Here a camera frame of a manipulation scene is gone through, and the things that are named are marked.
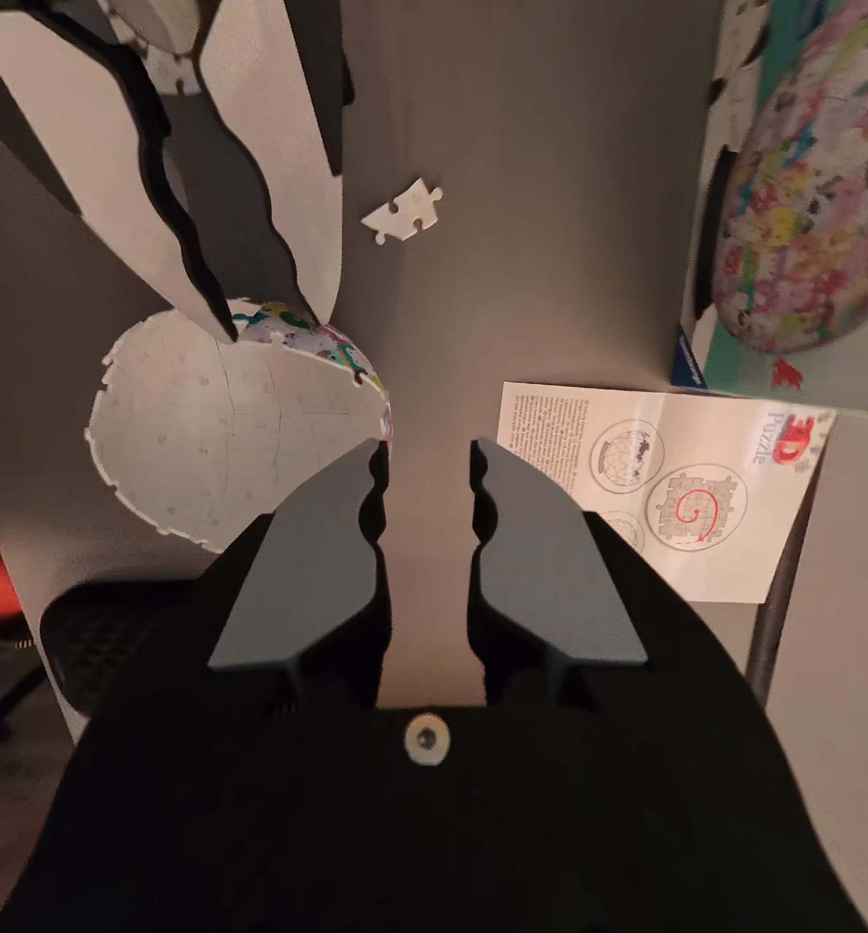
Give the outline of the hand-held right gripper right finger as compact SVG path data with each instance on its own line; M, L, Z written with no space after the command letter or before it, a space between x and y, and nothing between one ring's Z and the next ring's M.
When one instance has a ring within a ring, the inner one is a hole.
M577 502L486 438L471 446L471 487L486 608L566 659L645 665L647 651Z

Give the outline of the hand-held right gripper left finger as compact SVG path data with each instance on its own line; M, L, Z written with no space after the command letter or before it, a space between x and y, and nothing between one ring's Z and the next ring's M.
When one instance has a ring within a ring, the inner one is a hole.
M383 658L392 636L379 548L388 460L386 442L369 438L277 507L209 669L291 671L311 650L342 636Z

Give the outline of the half-built puzzle ball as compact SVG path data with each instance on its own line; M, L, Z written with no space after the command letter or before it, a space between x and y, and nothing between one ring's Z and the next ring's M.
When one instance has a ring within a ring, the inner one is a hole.
M277 301L229 309L230 344L177 310L126 331L85 429L123 505L212 553L364 440L393 444L389 395L344 333Z

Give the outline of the folded instruction sheet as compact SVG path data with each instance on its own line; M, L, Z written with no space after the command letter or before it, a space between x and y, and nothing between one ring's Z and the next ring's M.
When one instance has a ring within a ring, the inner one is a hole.
M497 441L688 602L760 604L837 409L506 381Z

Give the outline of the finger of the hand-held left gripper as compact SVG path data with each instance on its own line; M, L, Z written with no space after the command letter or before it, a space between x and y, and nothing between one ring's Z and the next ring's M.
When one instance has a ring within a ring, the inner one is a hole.
M342 268L340 6L304 2L302 11L316 15L314 62L319 85L331 93L324 132L286 2L220 2L199 53L199 74L218 118L252 157L300 295L325 324Z
M137 53L47 6L0 7L0 79L83 222L172 309L234 343L223 289L167 176L171 126Z

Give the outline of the puzzle ball box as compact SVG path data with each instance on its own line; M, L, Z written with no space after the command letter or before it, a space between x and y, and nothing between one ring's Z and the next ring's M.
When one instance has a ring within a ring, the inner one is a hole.
M672 384L868 412L868 1L725 2Z

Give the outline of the joined white puzzle pieces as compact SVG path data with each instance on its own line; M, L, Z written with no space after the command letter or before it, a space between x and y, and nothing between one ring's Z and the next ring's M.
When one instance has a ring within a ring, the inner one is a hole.
M429 189L419 178L390 202L362 217L360 222L372 231L378 245L389 240L404 242L438 223L438 204L442 198L442 188Z

